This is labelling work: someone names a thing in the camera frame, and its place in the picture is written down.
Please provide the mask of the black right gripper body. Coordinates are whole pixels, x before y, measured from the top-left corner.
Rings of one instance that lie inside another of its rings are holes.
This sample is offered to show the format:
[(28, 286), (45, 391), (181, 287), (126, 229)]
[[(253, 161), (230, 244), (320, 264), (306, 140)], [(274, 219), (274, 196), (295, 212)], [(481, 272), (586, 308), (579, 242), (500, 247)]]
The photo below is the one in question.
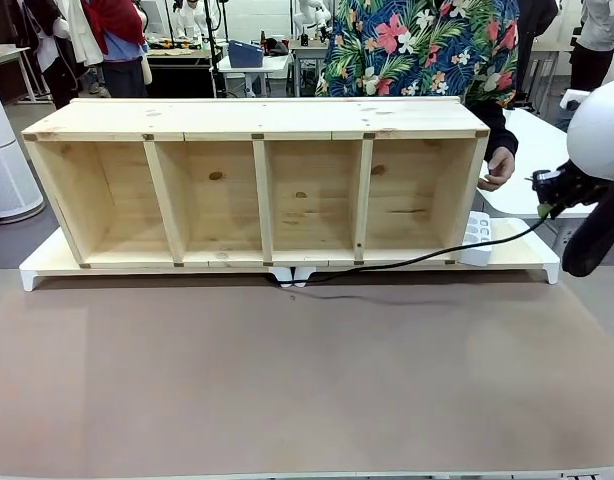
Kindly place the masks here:
[(572, 161), (559, 166), (554, 180), (553, 199), (556, 205), (576, 206), (597, 203), (608, 191), (611, 180), (590, 176)]

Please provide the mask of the person left hand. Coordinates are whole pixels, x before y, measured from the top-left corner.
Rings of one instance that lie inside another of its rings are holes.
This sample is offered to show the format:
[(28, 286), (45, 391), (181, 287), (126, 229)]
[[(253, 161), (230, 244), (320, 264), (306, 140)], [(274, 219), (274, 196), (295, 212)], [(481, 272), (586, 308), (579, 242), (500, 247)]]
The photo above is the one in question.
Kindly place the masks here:
[(510, 180), (514, 172), (514, 154), (506, 147), (498, 147), (488, 162), (488, 173), (478, 179), (478, 188), (496, 191)]

